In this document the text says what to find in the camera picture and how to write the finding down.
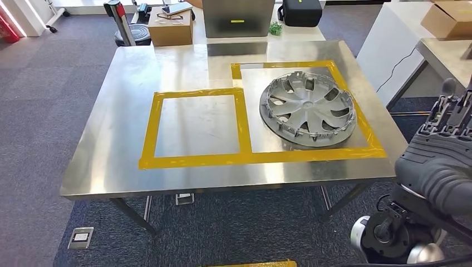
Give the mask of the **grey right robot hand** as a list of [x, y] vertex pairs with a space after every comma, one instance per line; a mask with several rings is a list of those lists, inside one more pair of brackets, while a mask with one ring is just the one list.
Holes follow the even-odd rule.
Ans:
[[471, 171], [471, 88], [459, 97], [456, 80], [447, 78], [426, 121], [395, 162], [400, 179], [411, 179], [444, 164]]

